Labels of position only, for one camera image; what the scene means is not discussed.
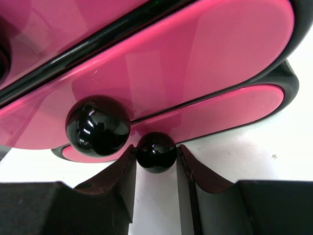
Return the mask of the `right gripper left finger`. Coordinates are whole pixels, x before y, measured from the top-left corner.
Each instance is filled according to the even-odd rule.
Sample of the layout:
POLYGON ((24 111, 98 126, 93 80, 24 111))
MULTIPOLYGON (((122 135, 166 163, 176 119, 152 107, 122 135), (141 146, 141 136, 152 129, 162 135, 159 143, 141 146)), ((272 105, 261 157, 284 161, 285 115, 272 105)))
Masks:
POLYGON ((126 235, 133 221, 135 149, 70 188, 61 182, 2 183, 3 235, 126 235))

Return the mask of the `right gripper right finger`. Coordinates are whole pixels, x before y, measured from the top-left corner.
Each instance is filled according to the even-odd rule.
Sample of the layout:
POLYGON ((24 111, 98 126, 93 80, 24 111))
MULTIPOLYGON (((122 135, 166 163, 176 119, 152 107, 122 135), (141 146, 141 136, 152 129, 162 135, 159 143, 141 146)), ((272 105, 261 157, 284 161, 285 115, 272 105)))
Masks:
POLYGON ((184 235, 310 235, 313 184, 240 180, 217 174, 178 148, 177 180, 184 235))

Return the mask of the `black pink drawer unit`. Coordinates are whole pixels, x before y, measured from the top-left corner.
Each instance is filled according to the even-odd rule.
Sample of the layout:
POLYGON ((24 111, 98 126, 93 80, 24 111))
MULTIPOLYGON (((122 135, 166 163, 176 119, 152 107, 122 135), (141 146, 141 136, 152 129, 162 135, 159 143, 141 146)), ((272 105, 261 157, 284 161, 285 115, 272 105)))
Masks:
POLYGON ((117 160, 150 132, 183 142, 263 118, 279 85, 290 0, 3 0, 0 143, 117 160))

